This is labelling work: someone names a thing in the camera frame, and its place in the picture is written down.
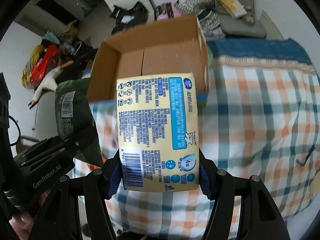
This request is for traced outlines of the person left hand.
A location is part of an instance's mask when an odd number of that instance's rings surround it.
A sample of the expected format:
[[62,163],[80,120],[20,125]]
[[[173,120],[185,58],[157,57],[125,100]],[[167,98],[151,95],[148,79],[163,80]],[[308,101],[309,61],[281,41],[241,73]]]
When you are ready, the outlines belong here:
[[13,215],[9,223],[20,240],[28,240],[34,224],[34,219],[29,213]]

